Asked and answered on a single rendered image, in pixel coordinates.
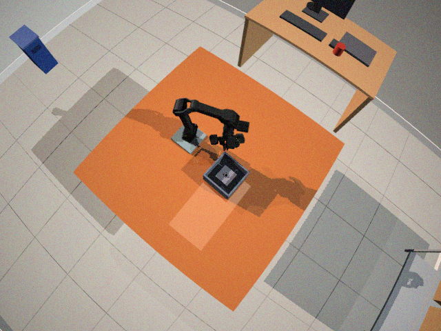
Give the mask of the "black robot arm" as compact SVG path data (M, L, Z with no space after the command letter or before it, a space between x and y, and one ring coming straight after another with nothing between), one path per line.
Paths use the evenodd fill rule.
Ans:
M190 102L189 108L187 108L187 102ZM237 129L236 131L249 132L249 122L240 121L240 115L236 111L227 108L219 109L214 106L211 107L199 102L196 99L181 98L176 100L173 113L175 117L180 117L183 125L185 126L182 139L189 143L193 141L198 129L198 126L195 123L192 123L192 120L189 117L191 112L199 112L209 117L218 119L222 124L224 124L224 130L228 132L231 132L234 129ZM240 145L240 141L236 139L236 135L230 136L230 134L227 134L225 141L227 149L234 149Z

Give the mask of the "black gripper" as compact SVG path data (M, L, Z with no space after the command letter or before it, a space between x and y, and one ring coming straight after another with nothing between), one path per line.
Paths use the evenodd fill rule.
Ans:
M209 136L209 140L211 145L217 145L218 141L220 143L220 145L223 146L223 149L225 151L225 137L227 136L227 134L230 134L230 136L234 136L234 130L231 132L228 132L226 130L224 130L223 128L223 133L222 133L222 137L218 137L217 134L211 134ZM245 137L243 135L243 133L236 133L236 139L238 139L240 141L240 143L244 143L245 142Z

